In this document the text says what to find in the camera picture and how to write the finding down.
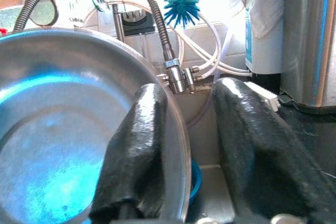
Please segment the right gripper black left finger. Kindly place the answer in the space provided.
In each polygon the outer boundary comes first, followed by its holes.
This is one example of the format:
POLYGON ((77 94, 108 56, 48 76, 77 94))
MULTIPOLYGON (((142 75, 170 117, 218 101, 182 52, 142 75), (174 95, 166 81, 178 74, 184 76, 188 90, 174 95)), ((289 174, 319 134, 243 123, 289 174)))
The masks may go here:
POLYGON ((91 221, 143 219, 162 198, 161 144, 167 96, 143 85, 111 138, 91 205, 91 221))

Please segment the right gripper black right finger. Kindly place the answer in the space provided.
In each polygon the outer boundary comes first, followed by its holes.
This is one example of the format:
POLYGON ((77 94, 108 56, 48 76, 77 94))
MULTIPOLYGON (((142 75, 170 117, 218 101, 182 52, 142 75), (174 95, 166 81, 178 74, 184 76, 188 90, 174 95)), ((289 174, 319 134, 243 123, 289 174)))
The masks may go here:
POLYGON ((212 88, 221 166, 240 210, 336 224, 336 185, 290 126, 241 80, 212 88))

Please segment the steel bowl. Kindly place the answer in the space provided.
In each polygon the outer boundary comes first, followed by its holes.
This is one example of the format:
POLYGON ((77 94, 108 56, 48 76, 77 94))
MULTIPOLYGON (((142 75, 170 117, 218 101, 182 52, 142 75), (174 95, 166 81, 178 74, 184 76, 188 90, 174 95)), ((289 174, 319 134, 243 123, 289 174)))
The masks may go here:
POLYGON ((109 35, 0 37, 0 224, 91 224, 106 147, 153 66, 109 35))

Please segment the stainless steel sink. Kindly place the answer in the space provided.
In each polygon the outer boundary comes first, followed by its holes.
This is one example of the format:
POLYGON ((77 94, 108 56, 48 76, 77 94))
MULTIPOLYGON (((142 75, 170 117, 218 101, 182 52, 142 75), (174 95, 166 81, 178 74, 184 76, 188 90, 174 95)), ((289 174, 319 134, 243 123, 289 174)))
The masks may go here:
POLYGON ((220 224, 234 220, 235 211, 219 162, 216 116, 212 105, 197 114, 210 94, 205 86, 194 94, 173 94, 166 87, 166 134, 163 142, 165 198, 161 218, 195 223, 215 220, 220 224), (189 206, 192 160, 202 171, 202 185, 189 206))

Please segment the blue plastic bowl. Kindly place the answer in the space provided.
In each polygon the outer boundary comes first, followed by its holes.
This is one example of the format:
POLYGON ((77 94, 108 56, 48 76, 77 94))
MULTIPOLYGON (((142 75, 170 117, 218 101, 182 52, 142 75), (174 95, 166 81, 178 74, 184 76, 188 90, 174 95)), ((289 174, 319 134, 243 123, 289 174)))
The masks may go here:
POLYGON ((202 171, 196 161, 192 160, 192 181, 191 192, 189 198, 189 206, 191 206, 198 195, 202 185, 202 171))

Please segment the white water filter housing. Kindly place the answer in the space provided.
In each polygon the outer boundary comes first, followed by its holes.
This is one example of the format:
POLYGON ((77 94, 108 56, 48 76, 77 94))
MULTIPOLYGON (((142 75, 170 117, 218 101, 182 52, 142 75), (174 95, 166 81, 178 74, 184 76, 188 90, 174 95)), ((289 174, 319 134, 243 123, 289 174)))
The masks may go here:
POLYGON ((255 74, 278 74, 281 73, 282 64, 282 41, 283 41, 283 16, 273 29, 263 38, 254 36, 249 10, 246 9, 247 28, 247 57, 250 70, 255 74))

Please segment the steel utensil holder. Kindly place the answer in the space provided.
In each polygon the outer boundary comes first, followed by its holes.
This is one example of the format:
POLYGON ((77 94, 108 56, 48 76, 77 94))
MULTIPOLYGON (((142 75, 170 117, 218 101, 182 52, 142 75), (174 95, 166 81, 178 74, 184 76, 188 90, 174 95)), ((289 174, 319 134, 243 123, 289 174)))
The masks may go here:
POLYGON ((336 114, 336 0, 284 0, 281 91, 309 114, 336 114))

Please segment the slim steel tap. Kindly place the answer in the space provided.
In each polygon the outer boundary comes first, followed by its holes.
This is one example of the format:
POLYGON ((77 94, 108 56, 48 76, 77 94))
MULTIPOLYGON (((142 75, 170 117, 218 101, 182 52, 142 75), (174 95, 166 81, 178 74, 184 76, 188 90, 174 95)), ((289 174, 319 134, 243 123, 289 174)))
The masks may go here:
POLYGON ((115 32, 117 39, 121 42, 125 42, 124 29, 122 24, 122 16, 118 10, 118 0, 108 0, 107 5, 112 5, 112 12, 114 18, 115 32))

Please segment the black knife sharpener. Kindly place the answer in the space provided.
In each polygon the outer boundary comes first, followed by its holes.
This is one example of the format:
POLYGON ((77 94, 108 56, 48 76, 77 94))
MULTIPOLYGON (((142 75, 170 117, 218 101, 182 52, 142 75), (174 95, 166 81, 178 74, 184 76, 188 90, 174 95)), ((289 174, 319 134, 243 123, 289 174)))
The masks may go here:
POLYGON ((155 31, 155 21, 151 13, 143 9, 121 14, 124 34, 126 36, 151 33, 155 31))

